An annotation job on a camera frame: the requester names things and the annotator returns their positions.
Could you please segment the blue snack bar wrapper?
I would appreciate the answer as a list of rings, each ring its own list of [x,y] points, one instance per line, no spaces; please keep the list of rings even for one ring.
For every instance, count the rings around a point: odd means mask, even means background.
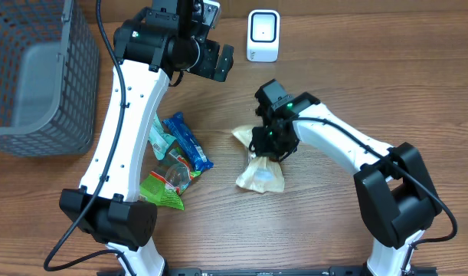
[[[200,143],[185,123],[183,112],[175,113],[172,117],[163,120],[163,123],[186,153],[194,171],[202,173],[214,167],[213,162],[205,155]]]

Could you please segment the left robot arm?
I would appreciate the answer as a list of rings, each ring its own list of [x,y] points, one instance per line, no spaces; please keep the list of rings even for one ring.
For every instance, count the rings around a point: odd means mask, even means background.
[[[208,39],[221,6],[215,1],[155,1],[106,40],[113,91],[93,159],[59,205],[80,229],[105,244],[123,275],[164,275],[152,233],[154,204],[139,195],[142,161],[155,112],[171,79],[188,72],[223,82],[234,49]]]

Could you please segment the beige snack pouch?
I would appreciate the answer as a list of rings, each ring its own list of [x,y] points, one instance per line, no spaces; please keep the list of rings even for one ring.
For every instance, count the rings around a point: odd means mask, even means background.
[[[237,177],[238,187],[254,192],[283,192],[285,179],[280,164],[265,156],[257,156],[248,147],[252,141],[254,126],[244,125],[234,128],[231,133],[246,147],[247,166]]]

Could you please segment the light green wipes packet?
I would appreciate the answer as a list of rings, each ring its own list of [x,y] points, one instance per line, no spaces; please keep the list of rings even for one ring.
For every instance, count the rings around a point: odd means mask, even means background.
[[[165,154],[175,141],[176,138],[164,130],[158,115],[155,114],[152,127],[149,132],[149,142],[152,145],[156,159],[164,159]]]

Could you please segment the green snack bag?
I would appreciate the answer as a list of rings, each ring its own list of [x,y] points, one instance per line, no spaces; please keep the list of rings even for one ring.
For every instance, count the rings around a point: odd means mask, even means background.
[[[181,195],[200,175],[179,147],[172,148],[140,183],[139,200],[184,211]]]

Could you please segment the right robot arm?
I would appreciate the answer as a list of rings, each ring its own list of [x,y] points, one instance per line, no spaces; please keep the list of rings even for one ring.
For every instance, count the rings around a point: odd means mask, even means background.
[[[435,275],[411,265],[413,242],[421,239],[442,208],[420,152],[409,143],[379,142],[336,117],[318,98],[288,94],[276,80],[255,93],[256,114],[249,149],[283,161],[299,143],[323,151],[355,181],[360,213],[374,238],[360,275]]]

